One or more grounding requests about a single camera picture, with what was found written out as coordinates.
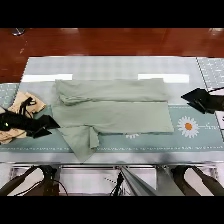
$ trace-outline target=orange flower center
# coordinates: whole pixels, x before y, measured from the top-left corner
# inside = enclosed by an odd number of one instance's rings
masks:
[[[192,129],[192,124],[186,123],[185,128],[190,131]]]

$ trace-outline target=table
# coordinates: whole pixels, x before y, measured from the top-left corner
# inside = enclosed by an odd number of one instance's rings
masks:
[[[67,74],[73,79],[138,79],[165,77],[170,95],[169,105],[186,105],[181,95],[195,89],[206,88],[199,61],[195,57],[148,57],[148,56],[66,56],[31,57],[24,71],[19,90],[28,91],[45,103],[51,104],[55,94],[52,79],[55,74]],[[21,153],[0,152],[1,162],[17,163],[64,163],[77,164],[73,153]],[[170,164],[206,163],[224,161],[224,152],[154,152],[154,153],[95,153],[85,164]]]

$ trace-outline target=wooden floor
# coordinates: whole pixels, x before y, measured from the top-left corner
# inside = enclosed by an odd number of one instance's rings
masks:
[[[1,28],[0,82],[19,82],[30,56],[69,55],[224,57],[224,29]]]

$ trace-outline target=flower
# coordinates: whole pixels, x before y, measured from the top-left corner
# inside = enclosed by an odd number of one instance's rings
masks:
[[[194,136],[197,136],[197,134],[199,133],[199,127],[194,118],[186,116],[182,117],[181,119],[179,119],[177,127],[179,127],[178,130],[182,131],[182,135],[184,135],[185,137],[194,138]]]
[[[125,136],[126,136],[126,138],[130,138],[130,139],[132,139],[132,138],[136,138],[136,137],[138,137],[139,134],[130,134],[130,135],[126,134]]]

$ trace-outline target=green cloth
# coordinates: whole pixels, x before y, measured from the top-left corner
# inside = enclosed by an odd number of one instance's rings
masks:
[[[162,79],[56,81],[54,119],[77,158],[99,145],[98,133],[173,132]]]

